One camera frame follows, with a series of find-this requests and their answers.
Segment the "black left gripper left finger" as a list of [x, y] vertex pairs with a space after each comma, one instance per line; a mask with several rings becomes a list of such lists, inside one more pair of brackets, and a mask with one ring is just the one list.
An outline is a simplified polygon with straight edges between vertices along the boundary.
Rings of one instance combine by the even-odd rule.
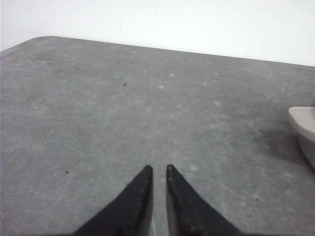
[[145, 166], [125, 189], [74, 236], [148, 236], [153, 212], [153, 168]]

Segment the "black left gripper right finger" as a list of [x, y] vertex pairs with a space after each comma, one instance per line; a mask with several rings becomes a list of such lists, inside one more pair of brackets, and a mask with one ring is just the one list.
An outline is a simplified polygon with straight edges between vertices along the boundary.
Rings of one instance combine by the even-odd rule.
[[241, 231], [204, 201], [174, 165], [166, 168], [170, 236], [237, 236]]

